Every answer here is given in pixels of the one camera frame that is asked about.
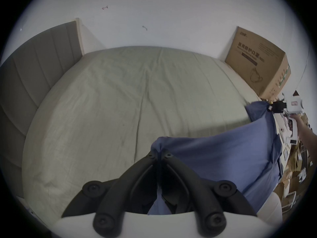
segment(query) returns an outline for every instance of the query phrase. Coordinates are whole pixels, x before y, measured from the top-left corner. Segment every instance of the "cardboard box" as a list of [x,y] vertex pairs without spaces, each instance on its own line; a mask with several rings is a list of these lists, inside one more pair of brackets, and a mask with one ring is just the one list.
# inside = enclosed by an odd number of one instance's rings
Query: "cardboard box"
[[280,201],[282,202],[283,200],[283,195],[284,195],[284,184],[281,182],[279,183],[274,192],[278,195],[278,197],[280,198]]
[[293,172],[291,171],[289,165],[286,165],[280,182],[284,182],[285,180],[291,179],[292,175],[293,175]]
[[299,177],[294,177],[289,182],[289,193],[292,193],[293,191],[297,191],[299,187]]
[[301,116],[301,119],[303,120],[303,122],[304,122],[304,124],[305,124],[306,126],[309,125],[309,123],[308,123],[308,117],[307,117],[306,113],[303,113],[303,115]]
[[291,204],[293,200],[294,200],[294,195],[289,195],[287,197],[284,197],[282,200],[282,207]]
[[267,100],[275,100],[291,74],[283,50],[263,37],[241,27],[225,62],[256,92]]
[[290,179],[284,180],[283,184],[284,184],[283,198],[285,198],[289,194]]
[[296,153],[296,168],[295,171],[301,171],[301,166],[303,164],[303,158],[299,152]]
[[297,159],[297,156],[296,154],[293,154],[289,157],[289,161],[290,161],[290,170],[292,172],[295,172],[296,171],[296,159]]

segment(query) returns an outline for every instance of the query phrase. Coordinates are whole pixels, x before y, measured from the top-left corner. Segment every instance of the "bed frame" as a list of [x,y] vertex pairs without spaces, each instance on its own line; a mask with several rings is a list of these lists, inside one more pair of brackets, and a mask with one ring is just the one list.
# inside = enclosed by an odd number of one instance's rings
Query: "bed frame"
[[33,117],[46,94],[83,53],[76,21],[50,28],[24,44],[0,67],[0,168],[23,198],[22,155]]

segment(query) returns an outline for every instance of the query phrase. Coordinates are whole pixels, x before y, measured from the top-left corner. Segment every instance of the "screw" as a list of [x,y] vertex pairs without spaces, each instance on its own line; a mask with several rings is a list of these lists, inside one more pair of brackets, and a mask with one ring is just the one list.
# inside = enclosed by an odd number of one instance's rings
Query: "screw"
[[114,228],[114,220],[112,217],[102,214],[97,216],[96,225],[105,231],[111,231]]
[[221,184],[220,185],[220,189],[224,190],[224,191],[230,191],[231,190],[231,186],[227,183]]
[[208,229],[214,229],[221,227],[226,224],[226,219],[224,218],[223,214],[215,213],[206,220],[206,226]]

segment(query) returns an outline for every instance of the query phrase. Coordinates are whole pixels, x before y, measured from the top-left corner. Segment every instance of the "blue fabric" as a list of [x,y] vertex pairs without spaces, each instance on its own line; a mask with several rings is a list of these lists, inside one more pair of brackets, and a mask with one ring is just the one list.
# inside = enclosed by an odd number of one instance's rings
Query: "blue fabric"
[[[251,123],[225,133],[203,138],[160,137],[151,150],[169,150],[201,178],[230,180],[246,197],[255,212],[265,203],[282,177],[282,143],[276,134],[268,103],[246,106]],[[148,214],[170,214],[158,192]]]

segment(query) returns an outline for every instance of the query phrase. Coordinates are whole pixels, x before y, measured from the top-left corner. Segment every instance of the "mattress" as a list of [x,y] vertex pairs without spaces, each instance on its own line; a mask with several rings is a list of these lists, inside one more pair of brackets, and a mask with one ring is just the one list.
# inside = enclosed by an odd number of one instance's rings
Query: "mattress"
[[217,59],[160,47],[84,55],[53,86],[26,136],[26,202],[51,227],[90,180],[120,177],[158,137],[208,137],[249,123],[260,100]]

